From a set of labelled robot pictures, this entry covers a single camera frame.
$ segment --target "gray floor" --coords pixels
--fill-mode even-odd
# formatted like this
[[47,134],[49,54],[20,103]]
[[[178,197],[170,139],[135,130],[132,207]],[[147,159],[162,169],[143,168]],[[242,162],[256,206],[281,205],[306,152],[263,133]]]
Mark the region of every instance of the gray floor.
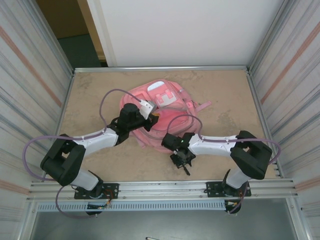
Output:
[[58,39],[73,68],[100,68],[94,44],[89,34]]
[[284,199],[244,201],[237,216],[224,211],[103,212],[98,218],[70,219],[42,212],[34,240],[295,240]]

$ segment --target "pink backpack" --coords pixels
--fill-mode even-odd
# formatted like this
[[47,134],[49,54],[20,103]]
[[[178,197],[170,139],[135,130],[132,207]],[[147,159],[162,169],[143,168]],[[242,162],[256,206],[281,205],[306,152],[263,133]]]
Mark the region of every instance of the pink backpack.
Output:
[[[129,91],[138,99],[152,101],[157,105],[154,113],[159,114],[158,122],[148,132],[144,128],[132,131],[139,143],[144,148],[146,145],[154,147],[163,153],[171,151],[161,146],[162,139],[167,133],[169,122],[176,116],[191,114],[196,116],[197,112],[211,104],[210,101],[200,106],[191,99],[191,96],[176,82],[158,79]],[[127,103],[139,106],[137,100],[125,94],[120,101],[120,109]],[[182,116],[174,120],[170,126],[169,133],[180,136],[185,132],[197,133],[200,124],[193,117]]]

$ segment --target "wooden table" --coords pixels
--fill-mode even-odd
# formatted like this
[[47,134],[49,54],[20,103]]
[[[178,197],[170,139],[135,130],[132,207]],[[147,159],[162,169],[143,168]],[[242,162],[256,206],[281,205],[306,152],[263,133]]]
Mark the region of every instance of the wooden table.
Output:
[[[102,129],[99,105],[107,91],[115,88],[129,91],[157,79],[179,83],[198,103],[212,102],[198,114],[203,122],[203,135],[230,136],[247,130],[256,137],[264,136],[243,70],[76,73],[61,133],[81,136]],[[108,123],[118,117],[122,95],[113,92],[106,98],[102,114]],[[235,166],[231,158],[199,155],[188,168],[191,176],[187,176],[183,169],[176,168],[169,154],[151,147],[142,149],[133,137],[89,155],[82,163],[82,167],[104,181],[214,180],[222,179]],[[272,167],[266,177],[276,177]]]

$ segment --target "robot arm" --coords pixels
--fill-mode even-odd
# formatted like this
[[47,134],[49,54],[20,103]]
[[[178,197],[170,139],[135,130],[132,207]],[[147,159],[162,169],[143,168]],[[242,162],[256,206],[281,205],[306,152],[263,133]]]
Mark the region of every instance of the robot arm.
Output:
[[81,169],[83,158],[103,148],[121,144],[129,137],[130,131],[151,127],[158,122],[159,116],[152,114],[155,105],[142,100],[140,109],[127,103],[119,117],[113,119],[104,129],[73,140],[57,139],[43,158],[40,167],[61,186],[80,187],[92,197],[101,194],[103,181],[92,172]]
[[178,168],[183,168],[190,175],[185,165],[191,166],[196,155],[218,155],[232,158],[237,167],[228,171],[224,181],[233,189],[239,189],[250,179],[262,180],[268,168],[272,150],[260,141],[240,141],[241,139],[256,138],[248,131],[240,131],[238,135],[215,137],[185,133],[183,137],[176,137],[167,133],[162,145],[173,151],[170,156]]

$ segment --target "vent grille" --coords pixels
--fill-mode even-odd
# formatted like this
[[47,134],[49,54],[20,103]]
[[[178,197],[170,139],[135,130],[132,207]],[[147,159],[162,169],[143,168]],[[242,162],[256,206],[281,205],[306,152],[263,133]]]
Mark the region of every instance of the vent grille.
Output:
[[[65,212],[95,212],[87,209],[89,202],[61,202],[59,207]],[[91,202],[94,205],[105,203]],[[174,210],[225,210],[224,200],[188,200],[188,201],[111,201],[109,208],[98,211],[174,211]],[[38,212],[57,212],[54,202],[42,202]]]

